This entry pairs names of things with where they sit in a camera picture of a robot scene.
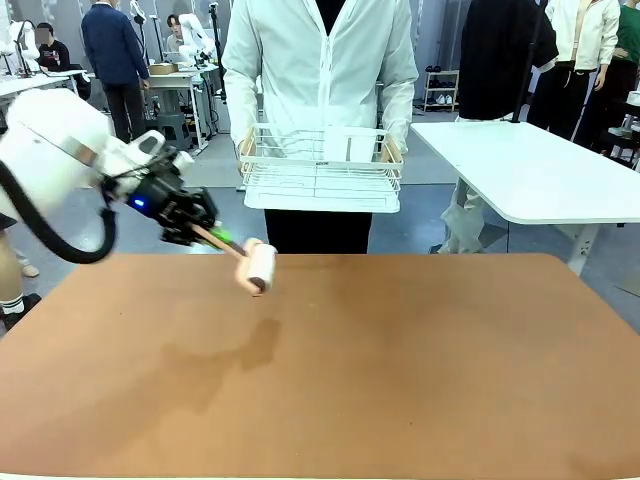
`shoe rack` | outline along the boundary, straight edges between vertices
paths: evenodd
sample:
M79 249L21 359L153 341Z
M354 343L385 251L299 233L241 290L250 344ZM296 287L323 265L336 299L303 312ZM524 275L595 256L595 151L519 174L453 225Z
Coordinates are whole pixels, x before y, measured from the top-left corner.
M446 83L453 86L447 87L430 87L433 83L442 84L441 79L445 79ZM427 80L424 86L424 111L434 109L451 109L455 112L459 106L458 103L458 85L460 81L460 70L447 70L447 71L427 71ZM437 103L438 96L451 95L453 102L451 105Z

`green sweater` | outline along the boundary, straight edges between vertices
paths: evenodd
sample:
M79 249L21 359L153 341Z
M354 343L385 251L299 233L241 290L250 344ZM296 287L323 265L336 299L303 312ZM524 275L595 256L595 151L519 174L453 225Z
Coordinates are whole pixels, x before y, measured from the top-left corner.
M640 10L626 5L620 9L618 47L629 52L629 56L622 60L640 64Z

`man in blue jacket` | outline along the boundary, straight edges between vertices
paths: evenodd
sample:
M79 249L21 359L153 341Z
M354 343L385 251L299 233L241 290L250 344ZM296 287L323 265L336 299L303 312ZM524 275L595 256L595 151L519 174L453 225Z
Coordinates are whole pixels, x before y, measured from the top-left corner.
M142 87L149 89L149 70L133 26L116 10L117 0L96 2L82 19L84 46L103 85L116 136L125 143L145 133Z

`dish rack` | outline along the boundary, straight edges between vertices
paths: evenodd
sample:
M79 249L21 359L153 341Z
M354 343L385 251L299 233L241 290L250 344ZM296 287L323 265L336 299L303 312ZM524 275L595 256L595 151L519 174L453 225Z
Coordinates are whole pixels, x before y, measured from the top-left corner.
M404 162L385 130L258 123L240 156L255 209L395 213Z

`person in green sweater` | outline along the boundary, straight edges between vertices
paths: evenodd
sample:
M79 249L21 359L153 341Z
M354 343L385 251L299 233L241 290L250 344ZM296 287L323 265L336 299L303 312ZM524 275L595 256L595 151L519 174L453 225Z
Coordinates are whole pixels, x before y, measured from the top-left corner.
M594 91L582 115L574 142L597 153L607 154L611 146L600 140L604 130L619 127L624 112L616 108L615 101L626 101L629 92L636 89L640 65L640 0L628 0L620 10L618 46L607 73L607 82Z

